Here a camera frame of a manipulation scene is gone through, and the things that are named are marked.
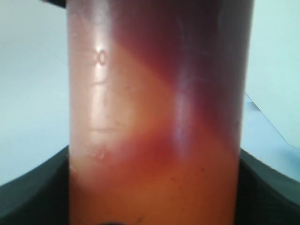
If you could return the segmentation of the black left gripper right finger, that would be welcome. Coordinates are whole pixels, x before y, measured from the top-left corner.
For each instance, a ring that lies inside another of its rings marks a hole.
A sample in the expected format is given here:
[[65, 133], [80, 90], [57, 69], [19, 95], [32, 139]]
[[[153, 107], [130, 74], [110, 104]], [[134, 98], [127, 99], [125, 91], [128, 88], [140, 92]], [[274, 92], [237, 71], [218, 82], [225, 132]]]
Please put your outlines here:
[[236, 225], [298, 225], [300, 183], [240, 151]]

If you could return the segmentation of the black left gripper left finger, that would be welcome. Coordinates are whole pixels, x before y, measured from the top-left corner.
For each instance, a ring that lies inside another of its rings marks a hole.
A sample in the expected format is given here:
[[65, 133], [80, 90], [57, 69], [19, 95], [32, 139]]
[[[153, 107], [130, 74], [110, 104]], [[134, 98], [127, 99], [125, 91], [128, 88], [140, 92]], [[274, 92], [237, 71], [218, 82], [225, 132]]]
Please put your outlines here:
[[68, 147], [0, 187], [2, 225], [69, 223]]

